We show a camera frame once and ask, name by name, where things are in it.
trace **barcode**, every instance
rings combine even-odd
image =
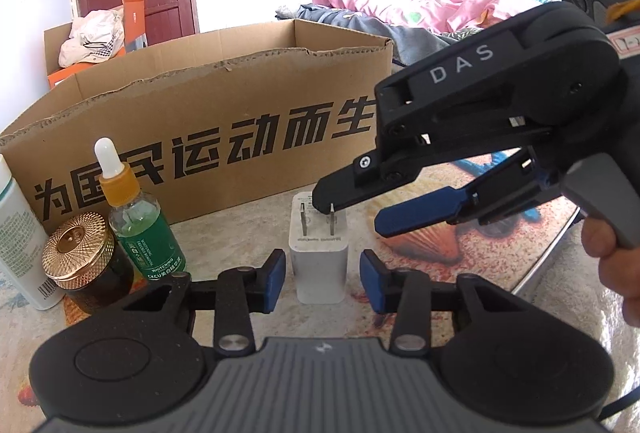
[[[47,281],[40,285],[38,290],[40,291],[40,294],[44,296],[44,299],[47,299],[56,291],[57,288],[58,285],[56,285],[52,279],[47,278]]]

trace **plug prong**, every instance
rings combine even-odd
[[[302,223],[302,235],[306,236],[306,213],[305,203],[300,203],[300,222]]]
[[[329,213],[329,233],[332,236],[335,234],[335,212],[333,204],[331,204],[331,212]]]

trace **black cable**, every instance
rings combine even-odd
[[[638,400],[640,400],[640,386],[635,387],[625,396],[620,397],[618,400],[607,404],[600,412],[598,420],[603,421],[604,419],[614,416],[616,413],[620,413],[623,409],[635,404],[636,402],[638,402]]]

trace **pink blanket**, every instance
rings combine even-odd
[[[436,34],[466,27],[487,28],[539,6],[536,0],[312,0],[351,9],[392,25],[423,27]]]

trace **green label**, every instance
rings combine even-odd
[[[118,241],[147,279],[184,270],[184,254],[162,214],[139,235],[119,236]]]

